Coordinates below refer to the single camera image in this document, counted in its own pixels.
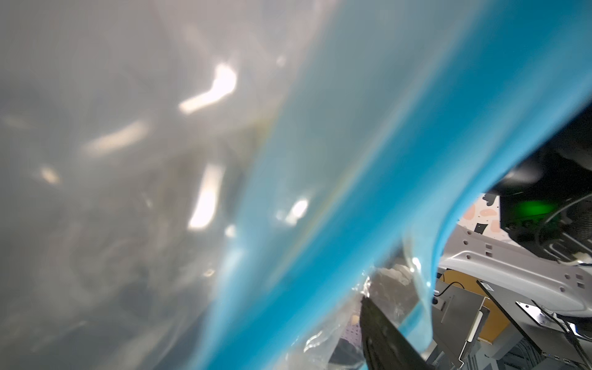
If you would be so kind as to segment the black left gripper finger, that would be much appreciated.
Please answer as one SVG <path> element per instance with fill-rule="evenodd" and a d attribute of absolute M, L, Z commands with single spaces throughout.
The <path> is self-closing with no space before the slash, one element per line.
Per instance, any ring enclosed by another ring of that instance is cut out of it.
<path fill-rule="evenodd" d="M 368 369 L 429 370 L 420 354 L 408 343 L 370 298 L 362 299 L 360 311 L 362 348 Z"/>

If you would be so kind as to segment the clear zip-top bag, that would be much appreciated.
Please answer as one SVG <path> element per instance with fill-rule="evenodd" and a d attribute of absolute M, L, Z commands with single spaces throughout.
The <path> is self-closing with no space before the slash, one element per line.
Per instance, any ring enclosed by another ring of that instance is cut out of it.
<path fill-rule="evenodd" d="M 1 367 L 325 368 L 591 96 L 589 1 L 4 1 Z"/>

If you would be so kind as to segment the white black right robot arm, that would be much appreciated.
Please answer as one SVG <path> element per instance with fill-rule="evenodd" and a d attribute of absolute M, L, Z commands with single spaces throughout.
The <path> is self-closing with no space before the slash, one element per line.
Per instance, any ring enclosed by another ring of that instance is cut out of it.
<path fill-rule="evenodd" d="M 492 189 L 500 226 L 530 253 L 591 263 L 591 108 L 512 168 Z"/>

